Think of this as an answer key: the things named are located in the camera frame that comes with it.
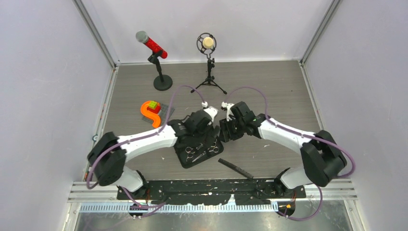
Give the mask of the black comb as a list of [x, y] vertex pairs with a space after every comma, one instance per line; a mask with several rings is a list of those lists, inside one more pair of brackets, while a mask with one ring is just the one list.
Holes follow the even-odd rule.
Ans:
[[221, 163], [222, 165], [230, 168], [231, 170], [237, 172], [238, 174], [244, 176], [247, 179], [253, 179], [254, 178], [254, 176], [252, 174], [250, 174], [246, 170], [238, 167], [237, 165], [235, 165], [235, 164], [233, 164], [231, 162], [228, 162], [228, 161], [226, 161], [226, 160], [224, 160], [222, 158], [218, 159], [218, 162]]

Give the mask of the silver hair scissors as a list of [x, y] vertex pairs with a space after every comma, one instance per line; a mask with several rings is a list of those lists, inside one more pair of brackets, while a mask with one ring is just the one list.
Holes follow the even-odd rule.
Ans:
[[203, 147], [203, 143], [200, 143], [198, 146], [196, 147], [186, 147], [185, 148], [185, 152], [187, 154], [186, 157], [186, 162], [191, 161], [191, 159], [194, 157], [194, 154]]

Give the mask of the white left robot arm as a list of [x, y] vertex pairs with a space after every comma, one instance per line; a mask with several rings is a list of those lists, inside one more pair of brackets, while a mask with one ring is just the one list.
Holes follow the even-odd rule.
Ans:
[[214, 126], [218, 110], [212, 106], [192, 113], [185, 120], [173, 119], [163, 126], [128, 136], [105, 133], [88, 154], [90, 171], [87, 188], [96, 185], [116, 185], [128, 190], [136, 199], [147, 195], [148, 187], [142, 176], [126, 167], [126, 162], [154, 150], [174, 148], [180, 163], [189, 168], [216, 141], [219, 127]]

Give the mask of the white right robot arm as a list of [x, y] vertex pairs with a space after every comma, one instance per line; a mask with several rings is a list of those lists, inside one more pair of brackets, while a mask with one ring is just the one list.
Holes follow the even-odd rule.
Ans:
[[288, 197], [294, 188], [302, 185], [325, 187], [347, 166], [343, 153], [325, 130], [313, 133], [288, 127], [265, 114], [255, 115], [245, 102], [223, 102], [221, 108], [227, 113], [220, 121], [222, 142], [247, 134], [276, 142], [301, 156], [299, 167], [287, 168], [274, 179], [275, 193], [280, 197]]

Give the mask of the silver thinning scissors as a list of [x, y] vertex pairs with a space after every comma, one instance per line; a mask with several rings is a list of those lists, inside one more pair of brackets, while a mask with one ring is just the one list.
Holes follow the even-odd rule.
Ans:
[[192, 160], [192, 162], [197, 161], [198, 159], [200, 159], [201, 157], [203, 157], [205, 154], [217, 154], [219, 152], [219, 148], [217, 146], [217, 142], [213, 142], [212, 146], [210, 146], [206, 151], [204, 151], [203, 153], [201, 153], [199, 156], [197, 156], [195, 159]]

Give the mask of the black tool pouch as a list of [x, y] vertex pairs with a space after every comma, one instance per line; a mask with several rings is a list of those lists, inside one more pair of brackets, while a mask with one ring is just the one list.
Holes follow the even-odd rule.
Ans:
[[[174, 150], [175, 153], [178, 157], [178, 160], [180, 161], [180, 164], [183, 168], [188, 169], [191, 168], [199, 163], [202, 163], [203, 161], [206, 161], [218, 154], [221, 154], [224, 151], [224, 146], [221, 143], [219, 139], [219, 133], [220, 133], [220, 126], [215, 126], [209, 133], [206, 133], [204, 135], [198, 135], [198, 136], [191, 136], [191, 135], [186, 135], [183, 136], [182, 138], [178, 139], [176, 141], [176, 144], [174, 145]], [[199, 156], [201, 153], [206, 151], [210, 146], [212, 146], [213, 142], [217, 142], [217, 146], [219, 148], [219, 152], [217, 154], [205, 154], [203, 157], [198, 159], [195, 162], [192, 162], [193, 159], [195, 159], [197, 156]], [[191, 159], [191, 161], [186, 162], [186, 157], [187, 154], [185, 152], [186, 147], [196, 147], [200, 143], [203, 143], [203, 147], [200, 148], [195, 154], [194, 157]]]

